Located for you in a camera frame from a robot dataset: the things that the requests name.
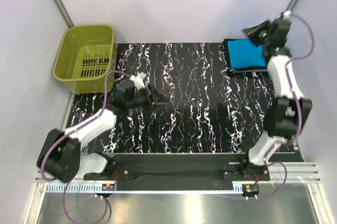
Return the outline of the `bright blue t shirt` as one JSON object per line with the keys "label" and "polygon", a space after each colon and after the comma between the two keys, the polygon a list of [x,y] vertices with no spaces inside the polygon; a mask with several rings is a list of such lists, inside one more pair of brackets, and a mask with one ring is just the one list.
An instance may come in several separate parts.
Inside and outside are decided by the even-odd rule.
{"label": "bright blue t shirt", "polygon": [[252,67],[266,68],[263,46],[255,46],[249,40],[227,41],[230,65],[236,70]]}

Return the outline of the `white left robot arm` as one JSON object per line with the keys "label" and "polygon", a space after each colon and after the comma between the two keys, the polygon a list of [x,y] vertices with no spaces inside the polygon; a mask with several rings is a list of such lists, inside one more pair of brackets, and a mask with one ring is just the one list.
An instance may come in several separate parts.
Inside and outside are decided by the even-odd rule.
{"label": "white left robot arm", "polygon": [[49,131],[37,159],[42,178],[68,183],[79,174],[96,174],[103,180],[109,179],[114,172],[111,159],[99,153],[83,154],[81,150],[103,132],[115,128],[129,110],[150,110],[169,102],[168,97],[154,86],[144,85],[142,80],[123,80],[92,117],[64,131]]}

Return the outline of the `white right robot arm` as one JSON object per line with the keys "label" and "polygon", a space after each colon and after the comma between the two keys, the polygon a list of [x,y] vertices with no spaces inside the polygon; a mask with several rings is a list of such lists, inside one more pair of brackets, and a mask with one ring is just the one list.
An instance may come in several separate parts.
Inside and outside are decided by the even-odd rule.
{"label": "white right robot arm", "polygon": [[295,58],[286,47],[290,17],[290,12],[284,12],[273,21],[243,30],[252,44],[263,47],[275,91],[275,99],[263,118],[263,133],[238,165],[237,173],[245,180],[267,173],[270,157],[298,138],[312,109],[311,99],[305,98],[298,87],[292,69]]}

